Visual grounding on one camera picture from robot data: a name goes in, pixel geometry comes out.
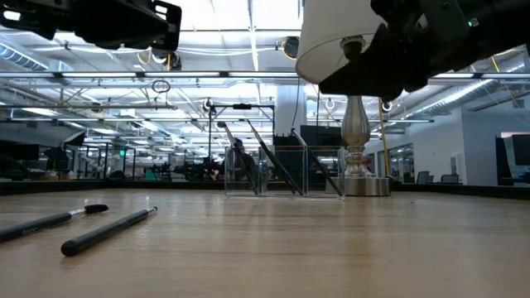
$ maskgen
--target black cable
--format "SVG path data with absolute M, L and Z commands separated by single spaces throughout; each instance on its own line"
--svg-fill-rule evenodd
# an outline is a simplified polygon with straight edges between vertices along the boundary
M 152 82 L 151 89 L 157 93 L 157 96 L 155 97 L 155 110 L 157 110 L 157 100 L 158 97 L 161 94 L 167 94 L 171 90 L 171 84 L 169 84 L 164 79 L 157 79 L 156 81 Z
M 296 120 L 296 115 L 298 114 L 298 101 L 300 99 L 300 77 L 298 77 L 298 88 L 297 88 L 297 91 L 296 91 L 296 109 L 295 109 L 295 117 L 292 118 L 292 124 L 291 124 L 291 127 L 294 127 L 295 126 L 295 120 Z

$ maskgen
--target silver pedestal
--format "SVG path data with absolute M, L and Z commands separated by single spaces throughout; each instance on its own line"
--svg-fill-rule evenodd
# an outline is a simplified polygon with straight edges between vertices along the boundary
M 336 184 L 340 179 L 333 178 Z M 329 182 L 325 184 L 326 194 L 334 194 L 335 189 Z M 386 178 L 346 178 L 344 181 L 344 194 L 348 196 L 389 196 L 390 183 Z
M 348 196 L 390 195 L 388 179 L 378 178 L 366 168 L 364 144 L 370 140 L 370 126 L 361 96 L 348 97 L 348 106 L 342 122 L 342 138 L 348 143 L 349 152 L 345 158 L 344 194 Z

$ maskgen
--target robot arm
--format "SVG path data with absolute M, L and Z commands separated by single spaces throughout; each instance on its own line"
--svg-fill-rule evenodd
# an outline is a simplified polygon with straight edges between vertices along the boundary
M 116 50 L 175 51 L 181 27 L 178 6 L 151 0 L 0 0 L 0 24 L 48 40 L 72 31 L 88 43 Z
M 433 75 L 530 41 L 528 0 L 372 0 L 380 25 L 370 47 L 320 83 L 327 94 L 392 101 Z

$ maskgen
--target clear acrylic box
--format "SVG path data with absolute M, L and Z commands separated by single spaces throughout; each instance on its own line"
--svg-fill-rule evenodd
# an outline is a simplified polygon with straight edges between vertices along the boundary
M 269 146 L 267 149 L 281 165 L 276 166 L 262 148 L 257 152 L 247 152 L 253 154 L 253 161 L 246 157 L 248 160 L 246 163 L 250 164 L 249 172 L 252 172 L 249 174 L 255 185 L 253 187 L 248 181 L 247 174 L 239 166 L 239 162 L 236 164 L 234 150 L 231 147 L 226 148 L 224 190 L 227 197 L 344 198 L 345 149 L 343 147 Z M 338 191 L 328 185 L 327 189 L 330 191 L 326 192 L 326 184 L 329 182 L 311 154 L 318 159 L 330 177 L 334 178 Z
M 344 147 L 307 147 L 307 198 L 343 199 L 345 197 L 345 152 Z M 324 168 L 324 172 L 314 158 Z M 326 172 L 334 181 L 336 188 L 327 180 Z

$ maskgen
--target white wall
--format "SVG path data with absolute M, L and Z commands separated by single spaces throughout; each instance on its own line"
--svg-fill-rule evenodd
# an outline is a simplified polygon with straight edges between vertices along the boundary
M 495 137 L 501 132 L 530 132 L 530 100 L 515 109 L 511 102 L 480 112 L 462 108 L 465 163 L 470 185 L 497 185 Z
M 451 111 L 448 116 L 436 116 L 433 119 L 434 123 L 411 125 L 404 135 L 387 135 L 387 148 L 413 144 L 415 175 L 417 176 L 420 171 L 430 171 L 430 175 L 435 176 L 434 181 L 439 181 L 442 175 L 451 173 L 451 157 L 458 156 L 456 169 L 462 182 L 466 184 L 464 136 L 460 109 Z M 382 141 L 370 141 L 366 146 L 365 154 L 382 150 Z

